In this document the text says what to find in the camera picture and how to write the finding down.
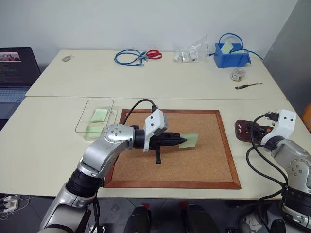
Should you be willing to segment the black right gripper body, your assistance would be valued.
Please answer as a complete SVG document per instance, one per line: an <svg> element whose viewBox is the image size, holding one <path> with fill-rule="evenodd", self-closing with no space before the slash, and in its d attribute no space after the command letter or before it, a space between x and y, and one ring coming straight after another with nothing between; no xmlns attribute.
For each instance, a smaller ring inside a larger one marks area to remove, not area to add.
<svg viewBox="0 0 311 233"><path fill-rule="evenodd" d="M271 126L261 126L257 123L254 123L253 126L253 140L254 141L261 141L264 136L269 134L272 131L273 127Z"/></svg>

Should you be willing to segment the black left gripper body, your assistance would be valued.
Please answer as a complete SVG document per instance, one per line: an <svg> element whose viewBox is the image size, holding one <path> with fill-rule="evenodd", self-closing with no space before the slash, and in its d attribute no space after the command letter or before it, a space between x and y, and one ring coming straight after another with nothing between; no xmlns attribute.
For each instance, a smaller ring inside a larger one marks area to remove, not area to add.
<svg viewBox="0 0 311 233"><path fill-rule="evenodd" d="M156 164L161 164L160 147L166 146L170 139L169 133L162 133L159 136L153 136L149 142L149 150L155 150L156 152Z"/></svg>

